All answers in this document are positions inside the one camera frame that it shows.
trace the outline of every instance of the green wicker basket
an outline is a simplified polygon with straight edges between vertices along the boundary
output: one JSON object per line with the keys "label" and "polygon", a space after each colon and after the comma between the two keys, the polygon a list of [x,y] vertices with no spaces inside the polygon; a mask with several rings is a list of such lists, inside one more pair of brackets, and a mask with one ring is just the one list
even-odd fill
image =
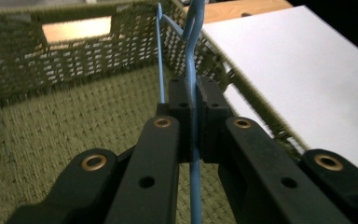
{"label": "green wicker basket", "polygon": [[[179,24],[185,13],[174,2],[164,13]],[[119,154],[136,144],[158,102],[155,34],[157,1],[0,9],[0,223],[22,204],[39,203],[78,153],[101,147]],[[111,17],[109,34],[49,43],[42,25]],[[185,46],[163,26],[164,69],[181,76]],[[201,37],[198,75],[222,90],[234,83],[270,129],[293,136],[259,94],[228,74],[221,55]],[[204,223],[232,223],[216,165],[202,164]],[[181,165],[177,222],[189,223],[188,164]]]}

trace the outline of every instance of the white board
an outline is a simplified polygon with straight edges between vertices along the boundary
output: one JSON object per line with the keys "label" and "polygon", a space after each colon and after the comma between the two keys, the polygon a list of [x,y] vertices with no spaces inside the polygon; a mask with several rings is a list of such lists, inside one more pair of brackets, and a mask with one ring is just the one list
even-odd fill
{"label": "white board", "polygon": [[358,48],[306,7],[203,30],[307,145],[358,166]]}

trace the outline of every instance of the wicker basket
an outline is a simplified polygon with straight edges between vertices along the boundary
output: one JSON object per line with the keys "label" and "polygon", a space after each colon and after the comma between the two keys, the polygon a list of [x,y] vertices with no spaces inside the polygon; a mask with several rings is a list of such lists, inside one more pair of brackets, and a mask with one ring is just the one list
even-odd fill
{"label": "wicker basket", "polygon": [[[179,24],[184,12],[164,2]],[[39,203],[78,153],[101,147],[121,153],[136,144],[158,100],[155,1],[0,10],[0,223],[22,204]],[[110,16],[108,35],[49,43],[42,25]],[[165,74],[184,73],[185,46],[163,27]],[[198,75],[222,90],[233,82],[274,133],[291,136],[237,76],[225,73],[220,55],[205,38],[196,52]],[[205,223],[232,223],[217,167],[202,164]],[[177,222],[189,223],[188,164],[181,165]]]}

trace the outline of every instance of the blue cable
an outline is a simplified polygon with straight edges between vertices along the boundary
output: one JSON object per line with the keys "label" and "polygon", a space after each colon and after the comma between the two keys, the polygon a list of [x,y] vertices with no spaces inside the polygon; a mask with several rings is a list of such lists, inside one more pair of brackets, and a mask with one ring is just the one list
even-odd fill
{"label": "blue cable", "polygon": [[203,0],[193,0],[187,12],[185,29],[182,30],[171,18],[162,13],[161,4],[158,3],[157,12],[157,34],[158,34],[158,69],[160,75],[160,94],[164,94],[163,74],[162,74],[162,56],[161,43],[159,36],[159,23],[167,22],[173,30],[186,43],[186,78],[187,85],[190,89],[190,97],[192,104],[192,153],[193,161],[190,163],[190,205],[191,205],[191,223],[201,223],[201,190],[200,190],[200,151],[197,148],[198,142],[198,109],[197,109],[197,74],[194,63],[194,50],[203,24],[205,12],[205,2]]}
{"label": "blue cable", "polygon": [[158,3],[158,10],[156,16],[156,30],[157,30],[157,44],[158,44],[158,76],[159,76],[159,97],[162,104],[165,103],[165,90],[164,90],[164,73],[162,71],[162,49],[161,49],[161,36],[159,34],[159,22],[162,17],[161,4]]}

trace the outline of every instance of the metal grommet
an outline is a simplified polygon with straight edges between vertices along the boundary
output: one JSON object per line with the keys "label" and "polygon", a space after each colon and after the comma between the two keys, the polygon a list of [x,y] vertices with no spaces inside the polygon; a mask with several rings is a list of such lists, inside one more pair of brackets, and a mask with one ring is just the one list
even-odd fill
{"label": "metal grommet", "polygon": [[155,124],[156,127],[166,128],[166,127],[171,126],[172,122],[171,122],[170,119],[156,119],[154,121],[154,124]]}
{"label": "metal grommet", "polygon": [[236,119],[234,120],[234,125],[242,129],[248,129],[252,127],[252,123],[247,119]]}
{"label": "metal grommet", "polygon": [[106,165],[106,157],[104,155],[91,155],[81,162],[81,168],[85,171],[96,171]]}
{"label": "metal grommet", "polygon": [[316,163],[318,163],[318,165],[322,166],[324,169],[327,170],[341,171],[342,169],[344,169],[344,165],[339,160],[329,155],[316,155],[315,161]]}

